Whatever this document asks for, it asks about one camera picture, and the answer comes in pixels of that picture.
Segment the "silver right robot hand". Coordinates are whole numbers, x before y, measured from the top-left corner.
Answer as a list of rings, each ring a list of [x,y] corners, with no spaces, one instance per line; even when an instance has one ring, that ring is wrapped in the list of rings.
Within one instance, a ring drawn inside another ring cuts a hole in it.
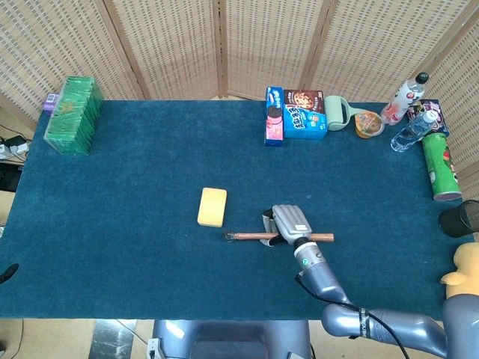
[[[302,210],[296,205],[274,205],[262,214],[263,225],[267,233],[277,233],[271,239],[261,239],[267,247],[286,242],[299,246],[311,241],[312,229]]]

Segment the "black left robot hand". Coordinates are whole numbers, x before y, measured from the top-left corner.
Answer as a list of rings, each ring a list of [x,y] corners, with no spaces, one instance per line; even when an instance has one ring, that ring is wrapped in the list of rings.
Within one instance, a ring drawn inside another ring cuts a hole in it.
[[[0,284],[3,284],[4,282],[10,280],[18,271],[18,268],[18,263],[10,265],[3,273],[0,274]]]

